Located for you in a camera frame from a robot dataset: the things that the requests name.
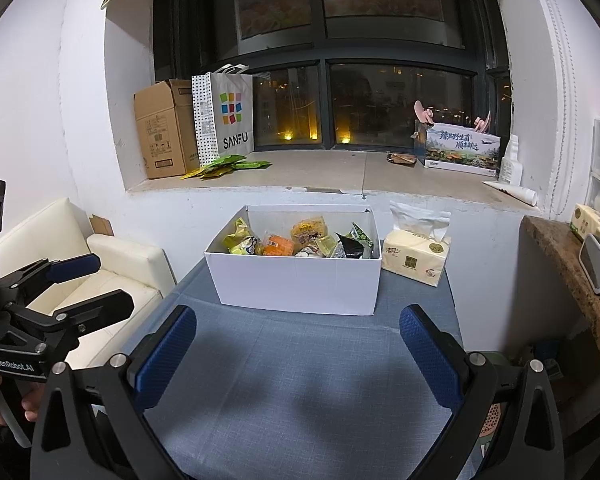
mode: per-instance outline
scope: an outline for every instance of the pink bunny ear headband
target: pink bunny ear headband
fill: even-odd
[[[433,126],[435,122],[433,121],[433,111],[428,108],[424,108],[420,101],[416,101],[413,105],[413,110],[416,112],[416,117],[422,124],[426,124],[428,126]],[[482,120],[480,117],[476,118],[474,121],[475,131],[479,134],[483,134],[489,124],[491,123],[491,112],[487,115],[487,118]]]

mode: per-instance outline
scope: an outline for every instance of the window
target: window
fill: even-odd
[[[497,0],[155,0],[154,55],[160,78],[248,65],[259,150],[408,152],[416,100],[509,135]]]

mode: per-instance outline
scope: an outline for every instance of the colorful square logo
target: colorful square logo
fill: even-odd
[[[235,124],[242,121],[242,94],[225,92],[220,94],[222,124]]]

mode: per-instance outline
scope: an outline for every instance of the white tube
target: white tube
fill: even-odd
[[[506,193],[513,198],[517,198],[525,204],[529,204],[534,207],[538,205],[538,193],[536,193],[533,189],[529,189],[528,187],[512,186],[511,184],[503,184],[496,180],[484,180],[483,182],[487,186],[500,190],[501,192]]]

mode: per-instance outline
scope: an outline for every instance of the white leather armchair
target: white leather armchair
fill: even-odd
[[[69,352],[72,368],[100,366],[174,287],[175,282],[161,248],[105,235],[86,240],[80,232],[69,199],[53,202],[0,236],[0,276],[42,258],[65,260],[82,254],[100,257],[98,272],[52,285],[29,308],[52,315],[58,308],[121,288],[134,300],[131,317],[80,338]]]

